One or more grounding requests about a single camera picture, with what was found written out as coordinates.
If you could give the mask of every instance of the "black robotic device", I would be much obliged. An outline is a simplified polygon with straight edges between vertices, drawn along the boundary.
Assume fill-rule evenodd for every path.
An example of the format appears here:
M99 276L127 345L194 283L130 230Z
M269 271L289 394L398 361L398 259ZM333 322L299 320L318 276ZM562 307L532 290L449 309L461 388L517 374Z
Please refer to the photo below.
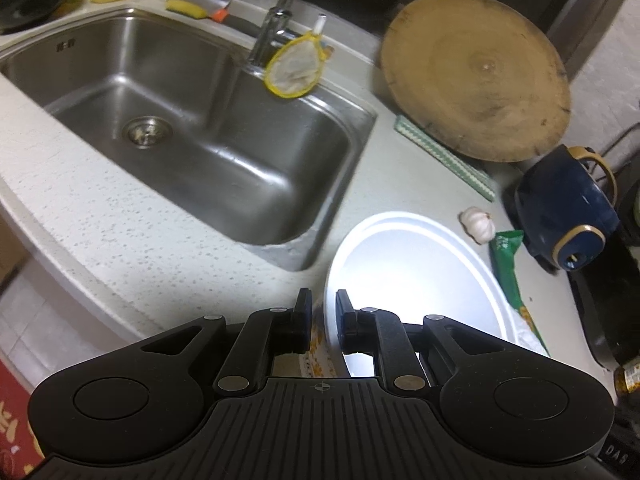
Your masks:
M373 378L270 377L305 352L311 293L244 325L205 316L67 368L34 391L31 480L612 479L613 420L587 374L442 316L403 324L337 294Z

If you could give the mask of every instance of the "sink drain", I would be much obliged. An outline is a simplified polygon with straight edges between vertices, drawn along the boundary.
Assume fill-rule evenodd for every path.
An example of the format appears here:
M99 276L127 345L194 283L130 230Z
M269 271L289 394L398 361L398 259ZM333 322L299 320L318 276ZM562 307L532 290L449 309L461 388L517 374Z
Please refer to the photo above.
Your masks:
M124 125L122 136L133 142L137 148L151 148L171 137L171 125L152 115L136 117Z

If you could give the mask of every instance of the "cutting board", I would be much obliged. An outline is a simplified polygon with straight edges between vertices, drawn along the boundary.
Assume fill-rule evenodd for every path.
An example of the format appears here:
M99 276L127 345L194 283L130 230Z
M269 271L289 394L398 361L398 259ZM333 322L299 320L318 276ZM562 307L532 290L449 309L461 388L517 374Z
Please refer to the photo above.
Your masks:
M386 32L382 68L418 126L474 158L542 155L569 122L569 84L555 48L495 0L410 3Z

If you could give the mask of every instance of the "metal bolt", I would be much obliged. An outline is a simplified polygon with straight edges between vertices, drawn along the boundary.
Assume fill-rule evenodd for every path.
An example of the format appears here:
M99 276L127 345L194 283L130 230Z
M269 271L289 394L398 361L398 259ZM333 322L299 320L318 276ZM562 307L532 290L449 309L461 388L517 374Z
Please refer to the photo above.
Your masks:
M418 377L417 375L401 375L400 377L396 377L394 384L396 388L400 388L406 392L414 392L415 390L424 388L426 383L422 377Z
M228 392L239 392L249 385L247 378L240 375L228 375L218 381L218 387Z

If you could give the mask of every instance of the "kettle handle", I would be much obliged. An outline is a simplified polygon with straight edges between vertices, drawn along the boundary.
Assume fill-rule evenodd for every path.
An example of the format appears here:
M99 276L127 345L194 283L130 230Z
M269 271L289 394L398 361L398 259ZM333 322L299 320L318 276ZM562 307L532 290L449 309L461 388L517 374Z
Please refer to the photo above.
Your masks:
M567 150L575 160L590 160L602 168L602 171L604 171L604 174L609 181L609 185L611 186L612 197L609 199L609 202L611 206L615 207L616 200L618 199L618 184L616 183L616 177L613 175L613 171L611 171L607 162L597 153L590 152L582 146L572 146L567 148Z

